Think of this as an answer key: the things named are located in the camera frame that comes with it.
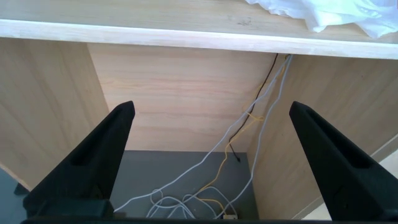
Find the white cable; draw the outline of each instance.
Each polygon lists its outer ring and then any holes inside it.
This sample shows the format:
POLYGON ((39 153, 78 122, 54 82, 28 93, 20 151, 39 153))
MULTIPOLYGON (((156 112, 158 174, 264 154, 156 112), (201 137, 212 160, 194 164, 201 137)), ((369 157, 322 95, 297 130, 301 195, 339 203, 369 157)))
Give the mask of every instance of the white cable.
MULTIPOLYGON (((228 199, 227 199, 217 188, 215 188, 215 187, 209 187, 209 188, 213 188, 213 189, 217 190, 217 191, 224 197, 224 199, 226 199, 227 202, 228 202, 228 204, 227 204, 227 206, 225 207, 225 209, 224 209, 216 218, 220 217, 220 216, 224 213, 224 211, 228 208, 228 206, 232 206, 232 203, 233 203, 234 201, 236 201, 236 200, 243 194, 243 192, 247 189, 248 185, 249 185, 249 184, 251 183, 251 181, 252 181, 253 174, 254 174, 253 172, 254 172, 254 168, 255 168, 255 165, 256 165, 256 161, 257 161, 257 155, 258 155, 258 151, 259 151, 259 146, 261 145, 261 136, 262 136, 262 132, 263 132, 265 126, 266 126, 266 123, 267 123, 269 114, 271 113, 271 111, 272 111, 274 105, 275 105, 275 104, 279 101, 279 99, 280 99, 280 96, 281 96, 281 94, 282 94, 283 84, 284 84, 284 81, 285 81, 285 77, 286 77, 286 74, 287 74, 287 70, 288 70, 289 67, 290 67, 290 62, 291 62, 291 60, 292 60, 292 56, 289 56, 289 58, 285 61, 285 62, 287 62, 287 66, 286 66, 285 72, 284 72, 284 74, 283 74, 282 82, 281 82, 281 84, 280 84, 280 90, 279 90, 278 98, 275 100, 275 102, 273 102, 273 104, 272 104, 271 107, 269 108, 269 110, 268 110, 268 112, 267 112, 267 115, 266 115, 266 119, 265 119, 265 121, 264 121, 264 123, 263 123, 263 125, 262 125, 261 132, 259 133, 259 142, 258 142, 258 145, 257 145, 256 156, 255 156, 255 158, 254 158, 253 168, 252 168, 252 172, 251 172, 251 178, 249 179, 248 183, 247 183, 246 186, 243 188, 243 190, 241 191, 241 193, 240 193, 234 200, 232 200, 232 201, 230 201, 230 202, 228 201, 228 199)), ((279 68, 279 70, 278 70, 278 72, 276 73, 275 77, 272 79, 271 84, 267 87, 266 93, 268 92, 269 87, 272 86, 272 84, 275 82, 276 77, 279 76, 279 74, 280 74, 280 72, 281 72, 281 70, 282 70, 282 68, 283 68, 284 65, 285 65, 285 63, 279 68)), ((199 194, 199 193, 200 193, 200 192, 197 192, 195 195, 192 195, 192 196, 191 196, 189 199, 187 199, 187 200, 185 200, 185 196, 184 196, 183 202, 182 202, 181 204, 177 204, 177 205, 165 207, 165 208, 173 208, 173 207, 174 207, 174 209, 173 209, 172 213, 169 215, 169 217, 171 217, 171 215, 174 213, 174 211, 176 211, 176 209, 177 209, 178 207, 182 206, 183 203, 187 202, 187 201, 190 200, 191 198, 194 198, 194 197, 196 198, 197 194, 199 194)))
POLYGON ((216 218, 219 218, 220 216, 222 216, 222 214, 225 212, 225 210, 226 210, 226 208, 228 207, 228 205, 234 203, 234 202, 243 194, 243 192, 247 189, 247 187, 250 185, 250 183, 251 183, 251 181, 252 181, 252 179, 253 179, 254 169, 256 168, 257 156, 258 156, 259 149, 260 149, 260 145, 261 145, 261 136, 262 136, 262 133, 264 132, 264 128, 266 127, 267 120, 268 120, 268 116, 269 116, 269 114, 271 113, 272 109, 274 108, 275 104, 279 101, 280 96, 281 96, 281 94, 282 94, 282 89, 283 89, 283 86, 284 86, 284 82, 285 82, 285 78, 286 78, 286 73, 287 73, 287 70, 288 70, 289 67, 290 67, 290 62, 292 61, 292 57, 293 57, 293 55, 290 55, 289 58, 286 60, 286 61, 288 61, 288 63, 287 63, 287 65, 286 65, 286 69, 285 69, 285 72, 284 72, 284 76, 283 76, 283 78, 282 78, 282 82, 280 83, 278 98, 275 100, 275 102, 273 102, 273 104, 272 104, 271 107, 269 108, 269 110, 268 110, 268 112, 267 112, 267 115, 266 115, 266 119, 264 120, 264 123, 262 124, 261 131, 260 131, 259 137, 258 137, 259 140, 258 140, 258 143, 257 143, 256 155, 254 156, 254 162, 253 162, 253 166, 252 166, 252 169, 251 169, 250 179, 249 179, 249 181, 247 182, 247 184, 244 186, 244 188, 242 189, 241 193, 239 193, 239 195, 236 196, 236 198, 234 198, 232 201, 230 201, 230 203, 228 203, 227 206, 225 206, 225 209, 224 209, 216 218))
MULTIPOLYGON (((187 203, 187 202, 188 202, 190 199, 192 199, 192 198, 195 198, 195 199, 199 200, 200 202, 204 203, 204 204, 213 212, 214 216, 217 216, 216 212, 213 210, 213 208, 212 208, 209 204, 207 204, 206 202, 200 200, 200 199, 197 197, 197 195, 198 195, 199 193, 202 193, 202 192, 204 192, 205 190, 208 190, 208 189, 214 189, 214 190, 216 190, 216 191, 217 191, 218 193, 220 193, 220 195, 229 203, 229 200, 225 197, 225 195, 224 195, 223 193, 220 192, 220 190, 218 190, 216 187, 209 186, 209 187, 203 189, 202 191, 197 192, 195 195, 190 195, 190 194, 184 195, 184 197, 183 197, 181 203, 178 203, 178 204, 176 204, 176 205, 161 206, 160 204, 161 204, 162 201, 163 201, 163 192, 160 191, 161 194, 162 194, 162 198, 161 198, 157 203, 155 203, 155 202, 152 200, 152 197, 150 198, 150 200, 151 200, 153 206, 150 208, 148 214, 150 214, 150 212, 151 212, 154 208, 156 208, 156 209, 154 210, 154 212, 152 212, 152 214, 151 214, 149 217, 151 218, 151 217, 156 213, 156 211, 157 211, 159 208, 174 208, 174 209, 172 210, 172 212, 170 213, 170 215, 169 215, 170 217, 171 217, 171 215, 172 215, 179 207, 182 207, 182 208, 183 208, 183 211, 186 211, 186 212, 188 212, 188 213, 189 213, 189 212, 192 213, 192 211, 190 211, 189 208, 185 205, 185 203, 187 203)), ((179 200, 176 199, 176 198, 173 198, 173 197, 168 197, 168 198, 172 198, 173 200, 179 202, 179 200)), ((236 216, 238 216, 238 214, 237 214, 235 208, 234 208, 232 205, 231 205, 231 208, 233 209, 234 214, 235 214, 236 216)))
POLYGON ((148 217, 150 216, 150 213, 152 212, 152 209, 153 209, 153 208, 156 208, 156 205, 158 205, 159 203, 162 203, 162 201, 165 200, 165 199, 171 199, 171 200, 174 200, 174 201, 178 202, 178 204, 180 204, 180 205, 188 212, 188 214, 189 214, 192 218, 195 218, 195 217, 193 216, 192 212, 190 211, 190 209, 189 209, 183 202, 181 202, 179 199, 176 199, 176 198, 171 197, 171 196, 166 196, 166 197, 160 199, 158 202, 156 202, 155 205, 152 206, 152 208, 150 208, 150 210, 149 210, 149 212, 148 212, 148 214, 147 214, 146 217, 148 218, 148 217))
MULTIPOLYGON (((285 60, 285 61, 283 62, 281 68, 278 70, 278 73, 277 73, 277 74, 275 75, 275 77, 272 79, 271 84, 267 87, 266 92, 265 92, 264 94, 262 94, 261 96, 259 96, 256 100, 254 100, 254 102, 246 109, 246 111, 239 117, 239 119, 236 120, 236 121, 227 129, 227 131, 225 132, 224 136, 223 136, 223 137, 221 138, 221 140, 214 146, 214 148, 213 148, 211 151, 209 151, 199 163, 197 163, 197 164, 195 164, 194 166, 192 166, 191 168, 187 169, 184 173, 182 173, 181 175, 179 175, 176 179, 174 179, 174 180, 171 181, 170 183, 168 183, 168 184, 164 185, 163 187, 159 188, 158 191, 159 191, 159 190, 163 190, 164 188, 166 188, 166 187, 168 187, 168 186, 174 184, 176 181, 178 181, 178 180, 179 180, 181 177, 183 177, 185 174, 187 174, 188 172, 190 172, 190 171, 193 170, 194 168, 196 168, 196 167, 200 166, 202 163, 204 163, 204 161, 207 159, 207 157, 208 157, 208 156, 209 156, 209 155, 210 155, 210 154, 211 154, 223 141, 224 141, 226 135, 229 133, 229 131, 231 130, 231 128, 232 128, 233 126, 235 126, 235 125, 247 114, 247 112, 249 111, 249 109, 250 109, 254 104, 256 104, 259 100, 261 100, 264 96, 267 95, 268 91, 270 90, 269 87, 273 84, 273 82, 274 82, 276 76, 278 76, 278 74, 280 73, 280 70, 281 70, 282 67, 286 64, 287 61, 289 61, 289 60, 285 60)), ((137 199, 140 199, 140 198, 144 198, 144 197, 151 196, 151 195, 153 195, 153 194, 156 193, 156 192, 157 192, 157 191, 153 191, 153 192, 151 192, 151 193, 149 193, 149 194, 145 194, 145 195, 141 195, 141 196, 137 196, 137 197, 130 198, 126 203, 124 203, 124 204, 121 205, 120 207, 116 208, 116 209, 114 210, 114 212, 117 212, 117 211, 119 211, 120 209, 124 208, 128 203, 130 203, 130 202, 133 201, 133 200, 137 200, 137 199)))

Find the white plastic bag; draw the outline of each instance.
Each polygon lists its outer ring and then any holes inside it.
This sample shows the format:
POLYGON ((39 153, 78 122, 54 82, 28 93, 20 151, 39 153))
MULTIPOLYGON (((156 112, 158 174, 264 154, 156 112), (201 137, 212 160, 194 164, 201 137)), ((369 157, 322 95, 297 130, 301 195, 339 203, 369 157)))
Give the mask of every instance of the white plastic bag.
POLYGON ((271 14, 305 19, 311 31, 328 25, 356 23, 368 36, 378 38, 398 31, 397 0, 246 0, 271 14))

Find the wooden desk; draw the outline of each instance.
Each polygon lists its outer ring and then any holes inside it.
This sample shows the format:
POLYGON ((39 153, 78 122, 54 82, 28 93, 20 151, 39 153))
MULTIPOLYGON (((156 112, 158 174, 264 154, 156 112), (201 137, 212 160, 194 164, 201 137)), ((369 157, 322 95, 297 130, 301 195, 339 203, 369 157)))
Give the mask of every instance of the wooden desk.
MULTIPOLYGON (((126 150, 209 151, 275 53, 299 55, 262 137, 253 181, 261 218, 300 218, 322 202, 288 116, 293 100, 379 161, 398 147, 396 33, 311 33, 240 0, 2 0, 0 37, 0 165, 28 189, 127 100, 137 115, 126 150)), ((234 143, 251 162, 258 132, 234 143)))

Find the gray floor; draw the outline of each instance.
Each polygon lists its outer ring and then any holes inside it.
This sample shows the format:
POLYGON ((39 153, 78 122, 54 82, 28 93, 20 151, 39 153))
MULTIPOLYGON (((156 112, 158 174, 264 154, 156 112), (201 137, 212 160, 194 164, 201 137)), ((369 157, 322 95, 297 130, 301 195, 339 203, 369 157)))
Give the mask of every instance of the gray floor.
MULTIPOLYGON (((200 162, 205 156, 204 152, 148 152, 126 151, 123 155, 119 173, 111 196, 111 202, 115 208, 124 204, 129 198, 152 192, 178 177, 192 165, 200 162)), ((249 167, 246 154, 239 154, 241 162, 229 154, 229 159, 221 171, 219 179, 213 184, 219 188, 228 199, 234 199, 243 189, 249 179, 249 167)), ((224 153, 210 154, 209 158, 199 167, 193 169, 178 182, 164 189, 164 194, 181 199, 185 194, 195 193, 200 187, 211 181, 217 173, 218 166, 224 159, 224 153)), ((19 223, 25 219, 25 211, 22 208, 22 197, 13 194, 17 182, 0 169, 0 223, 19 223)), ((214 190, 200 194, 202 198, 219 200, 223 205, 226 202, 214 190)), ((160 194, 154 195, 158 200, 160 194)), ((164 205, 173 202, 165 200, 164 205)), ((210 202, 216 212, 220 212, 220 206, 210 202)), ((239 218, 258 219, 256 202, 252 186, 233 203, 239 218)), ((149 197, 131 202, 120 210, 120 216, 144 217, 151 208, 149 197)), ((212 212, 198 201, 188 203, 193 214, 197 218, 211 218, 212 212)), ((159 210, 154 217, 162 218, 169 214, 170 210, 159 210)), ((174 218, 182 218, 183 213, 178 210, 174 218)))

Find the black cable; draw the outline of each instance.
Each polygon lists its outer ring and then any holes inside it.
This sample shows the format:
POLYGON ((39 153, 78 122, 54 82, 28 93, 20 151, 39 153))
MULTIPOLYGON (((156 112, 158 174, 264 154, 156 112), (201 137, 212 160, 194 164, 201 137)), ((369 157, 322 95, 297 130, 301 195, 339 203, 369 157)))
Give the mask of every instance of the black cable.
MULTIPOLYGON (((271 68, 269 69, 269 72, 268 72, 268 74, 267 74, 267 76, 266 76, 266 79, 264 80, 264 82, 262 83, 262 85, 261 85, 259 91, 257 92, 256 99, 259 98, 259 95, 260 95, 260 92, 261 92, 262 88, 263 88, 264 85, 266 84, 266 82, 267 82, 267 80, 268 80, 268 78, 269 78, 269 75, 271 74, 272 70, 274 69, 275 62, 276 62, 276 58, 278 57, 278 55, 279 55, 279 54, 276 54, 275 59, 274 59, 274 62, 272 63, 271 68)), ((254 104, 254 105, 251 107, 251 109, 250 109, 250 111, 249 111, 249 114, 251 114, 251 113, 253 112, 254 106, 255 106, 255 105, 256 105, 256 104, 254 104)), ((232 152, 234 153, 234 156, 235 156, 235 158, 238 160, 238 162, 241 162, 241 158, 239 158, 238 155, 236 155, 235 150, 234 150, 234 148, 232 147, 231 140, 232 140, 232 138, 234 138, 235 135, 243 128, 243 126, 244 126, 244 125, 246 124, 246 122, 248 121, 249 117, 250 117, 249 115, 246 116, 246 118, 244 119, 242 125, 238 128, 238 130, 235 131, 235 133, 234 133, 234 134, 229 138, 229 140, 228 140, 229 146, 231 147, 232 152)))

